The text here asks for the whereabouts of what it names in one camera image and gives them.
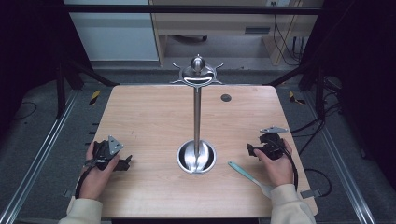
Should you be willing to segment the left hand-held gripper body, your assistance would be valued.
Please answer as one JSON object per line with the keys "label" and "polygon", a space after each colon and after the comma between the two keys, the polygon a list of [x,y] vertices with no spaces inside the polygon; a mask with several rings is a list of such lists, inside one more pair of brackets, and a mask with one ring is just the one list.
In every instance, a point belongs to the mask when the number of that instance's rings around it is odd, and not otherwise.
{"label": "left hand-held gripper body", "polygon": [[124,148],[124,145],[110,135],[107,140],[94,142],[93,161],[99,170],[104,171],[109,162]]}

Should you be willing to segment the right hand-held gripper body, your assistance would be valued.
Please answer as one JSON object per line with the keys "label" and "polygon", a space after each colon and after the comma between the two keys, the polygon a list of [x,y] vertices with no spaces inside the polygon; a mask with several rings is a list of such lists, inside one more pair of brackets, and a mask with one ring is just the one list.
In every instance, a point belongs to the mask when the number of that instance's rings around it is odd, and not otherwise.
{"label": "right hand-held gripper body", "polygon": [[286,147],[279,133],[286,133],[288,130],[272,126],[261,129],[262,135],[259,137],[263,144],[263,153],[272,161],[280,159],[286,153]]}

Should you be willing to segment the person's right hand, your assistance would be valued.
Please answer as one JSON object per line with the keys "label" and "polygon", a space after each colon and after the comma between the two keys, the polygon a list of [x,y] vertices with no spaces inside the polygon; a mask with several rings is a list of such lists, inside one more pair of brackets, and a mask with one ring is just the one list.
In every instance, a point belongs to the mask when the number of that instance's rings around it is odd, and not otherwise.
{"label": "person's right hand", "polygon": [[270,184],[274,188],[293,183],[292,164],[287,155],[283,154],[281,158],[271,160],[258,149],[255,149],[254,153],[263,163]]}

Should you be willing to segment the person's left hand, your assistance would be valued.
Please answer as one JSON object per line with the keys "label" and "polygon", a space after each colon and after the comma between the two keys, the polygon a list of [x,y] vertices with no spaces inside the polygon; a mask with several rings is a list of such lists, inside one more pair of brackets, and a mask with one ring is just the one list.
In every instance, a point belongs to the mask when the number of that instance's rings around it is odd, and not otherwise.
{"label": "person's left hand", "polygon": [[120,156],[116,155],[103,171],[97,167],[92,168],[83,180],[79,191],[79,198],[97,201],[105,189],[114,168],[119,162],[119,159]]}

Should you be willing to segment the yellow clamp right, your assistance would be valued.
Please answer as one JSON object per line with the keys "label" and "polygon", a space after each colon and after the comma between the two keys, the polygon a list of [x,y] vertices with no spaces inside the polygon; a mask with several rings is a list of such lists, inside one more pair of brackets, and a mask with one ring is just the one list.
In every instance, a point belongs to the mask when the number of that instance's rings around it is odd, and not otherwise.
{"label": "yellow clamp right", "polygon": [[296,103],[296,104],[299,104],[299,105],[305,105],[306,104],[305,100],[296,99],[295,96],[294,96],[293,91],[289,91],[289,99],[290,99],[290,102],[292,102],[292,103]]}

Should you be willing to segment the steel utensil hanging stand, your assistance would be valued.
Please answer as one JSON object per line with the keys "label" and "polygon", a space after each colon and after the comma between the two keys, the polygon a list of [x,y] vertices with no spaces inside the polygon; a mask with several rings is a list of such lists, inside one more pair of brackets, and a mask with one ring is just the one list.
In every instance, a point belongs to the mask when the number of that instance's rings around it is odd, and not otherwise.
{"label": "steel utensil hanging stand", "polygon": [[215,164],[217,155],[214,147],[201,138],[201,104],[202,88],[213,83],[220,84],[217,80],[217,67],[212,67],[205,59],[197,54],[190,64],[179,69],[179,78],[173,84],[183,83],[193,89],[193,139],[183,143],[177,151],[177,164],[186,173],[201,175],[208,172]]}

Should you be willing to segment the white cabinet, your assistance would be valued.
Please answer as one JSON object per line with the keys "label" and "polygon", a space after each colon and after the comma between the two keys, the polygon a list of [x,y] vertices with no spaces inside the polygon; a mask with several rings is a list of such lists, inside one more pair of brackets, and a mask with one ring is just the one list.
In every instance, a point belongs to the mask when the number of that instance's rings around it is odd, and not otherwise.
{"label": "white cabinet", "polygon": [[159,59],[149,13],[71,12],[70,17],[92,62]]}

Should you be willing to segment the light wooden desk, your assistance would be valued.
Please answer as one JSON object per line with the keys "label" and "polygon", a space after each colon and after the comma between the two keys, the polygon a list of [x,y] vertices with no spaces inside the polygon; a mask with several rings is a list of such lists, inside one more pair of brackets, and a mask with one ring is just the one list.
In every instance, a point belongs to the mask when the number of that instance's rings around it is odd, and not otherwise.
{"label": "light wooden desk", "polygon": [[[154,5],[238,7],[322,7],[324,0],[148,0]],[[153,13],[158,36],[258,35],[272,64],[287,55],[286,42],[310,36],[315,15]]]}

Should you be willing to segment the teal handled white spatula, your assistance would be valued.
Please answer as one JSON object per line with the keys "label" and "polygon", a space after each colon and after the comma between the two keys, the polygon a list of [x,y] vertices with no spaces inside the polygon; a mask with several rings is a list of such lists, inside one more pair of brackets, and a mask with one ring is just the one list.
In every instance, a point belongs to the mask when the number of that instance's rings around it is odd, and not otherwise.
{"label": "teal handled white spatula", "polygon": [[262,194],[266,196],[267,198],[271,198],[271,190],[273,189],[272,187],[268,185],[264,185],[261,183],[259,180],[257,180],[255,177],[253,177],[251,174],[249,174],[246,170],[244,170],[242,167],[240,167],[238,164],[236,164],[233,161],[228,162],[229,166],[232,167],[237,173],[240,175],[244,176],[254,184],[256,184],[261,190]]}

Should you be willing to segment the aluminium floor rail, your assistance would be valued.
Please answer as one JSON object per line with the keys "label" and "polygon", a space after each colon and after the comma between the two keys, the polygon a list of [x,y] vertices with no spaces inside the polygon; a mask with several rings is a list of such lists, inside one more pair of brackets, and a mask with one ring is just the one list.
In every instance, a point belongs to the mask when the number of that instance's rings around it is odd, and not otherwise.
{"label": "aluminium floor rail", "polygon": [[[325,115],[327,119],[328,113],[331,113],[331,106],[336,105],[336,97],[333,94],[325,93],[323,98],[316,102],[316,98],[310,91],[303,93],[304,98],[307,101],[308,108],[312,112],[315,118],[318,117],[318,110],[316,104],[323,103]],[[327,127],[328,121],[325,120],[320,129],[320,136],[324,142],[325,148],[329,154],[329,158],[332,162],[332,166],[337,173],[338,178],[343,186],[344,192],[349,200],[351,207],[360,224],[377,224],[374,215],[365,201],[358,184],[347,167],[346,161],[342,158],[339,151],[339,147],[336,145],[329,128]]]}
{"label": "aluminium floor rail", "polygon": [[52,151],[52,148],[73,109],[77,97],[78,91],[70,91],[64,112],[62,112],[51,123],[50,129],[47,132],[45,139],[42,141],[40,148],[37,150],[35,157],[29,163],[29,167],[24,173],[23,179],[16,187],[15,192],[12,194],[12,198],[7,203],[7,206],[0,213],[0,224],[13,224],[15,221],[34,183],[36,182],[48,155]]}

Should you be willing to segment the black frame strut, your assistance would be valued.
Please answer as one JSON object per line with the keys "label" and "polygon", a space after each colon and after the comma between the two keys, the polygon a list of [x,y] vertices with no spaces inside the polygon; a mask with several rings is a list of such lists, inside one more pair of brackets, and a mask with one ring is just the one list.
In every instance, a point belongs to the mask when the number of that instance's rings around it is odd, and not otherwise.
{"label": "black frame strut", "polygon": [[77,63],[73,60],[60,62],[56,67],[56,87],[57,87],[57,103],[58,110],[57,116],[58,119],[66,110],[66,99],[65,99],[65,88],[64,82],[67,81],[73,90],[80,90],[84,86],[84,82],[80,77],[81,74],[87,75],[88,77],[93,78],[99,83],[104,84],[108,87],[118,86],[117,82],[111,81],[105,77],[100,76],[95,73],[92,68],[84,66],[80,63]]}
{"label": "black frame strut", "polygon": [[286,75],[279,77],[269,83],[266,86],[277,87],[278,85],[284,83],[285,81],[296,77],[297,75],[302,75],[298,87],[302,91],[309,90],[313,85],[316,85],[315,93],[315,111],[320,119],[325,118],[324,112],[324,72],[319,63],[311,61],[302,63],[297,68],[291,70]]}

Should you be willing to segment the black horizontal frame bar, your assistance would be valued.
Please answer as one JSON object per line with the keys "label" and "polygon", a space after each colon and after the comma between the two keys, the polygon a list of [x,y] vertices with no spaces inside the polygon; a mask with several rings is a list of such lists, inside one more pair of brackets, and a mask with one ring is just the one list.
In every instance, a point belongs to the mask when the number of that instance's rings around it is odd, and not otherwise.
{"label": "black horizontal frame bar", "polygon": [[64,5],[68,12],[90,13],[190,13],[190,14],[276,14],[319,15],[321,7],[238,7],[238,6],[180,6],[180,5]]}

